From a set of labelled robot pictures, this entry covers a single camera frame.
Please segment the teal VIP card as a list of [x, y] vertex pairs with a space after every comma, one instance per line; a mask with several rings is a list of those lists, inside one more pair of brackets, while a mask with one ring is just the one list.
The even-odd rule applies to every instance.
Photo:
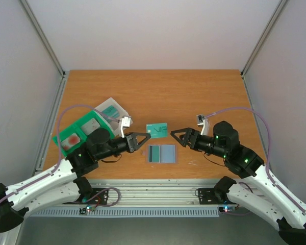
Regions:
[[168, 125], [167, 123], [147, 124], [146, 132], [151, 138], [164, 138], [168, 136]]

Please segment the blue card holder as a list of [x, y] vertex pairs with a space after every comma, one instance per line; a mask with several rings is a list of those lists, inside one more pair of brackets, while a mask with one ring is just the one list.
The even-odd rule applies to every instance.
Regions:
[[[160, 163], [152, 163], [152, 164], [177, 164], [176, 145], [174, 144], [149, 144], [149, 145], [160, 146]], [[148, 162], [148, 146], [146, 147], [146, 150], [143, 151], [143, 155], [145, 156], [147, 162]]]

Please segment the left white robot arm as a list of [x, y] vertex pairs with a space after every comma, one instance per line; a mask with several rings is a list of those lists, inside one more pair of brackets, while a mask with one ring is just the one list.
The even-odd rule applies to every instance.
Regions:
[[78, 148], [56, 165], [20, 183], [0, 183], [0, 233], [19, 226], [30, 214], [46, 207], [92, 199], [92, 187], [85, 175], [98, 168], [98, 162], [133, 153], [149, 139], [148, 133], [131, 132], [111, 138], [103, 128], [94, 130]]

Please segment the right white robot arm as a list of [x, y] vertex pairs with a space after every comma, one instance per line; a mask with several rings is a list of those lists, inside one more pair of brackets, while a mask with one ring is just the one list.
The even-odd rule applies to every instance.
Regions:
[[306, 244], [306, 204], [267, 171], [257, 153], [240, 144], [239, 133], [231, 124], [217, 123], [212, 136], [193, 128], [174, 130], [170, 134], [183, 147], [221, 157], [233, 174], [253, 184], [264, 195], [261, 198], [225, 176], [214, 186], [218, 201], [236, 203], [251, 211], [268, 222], [287, 244]]

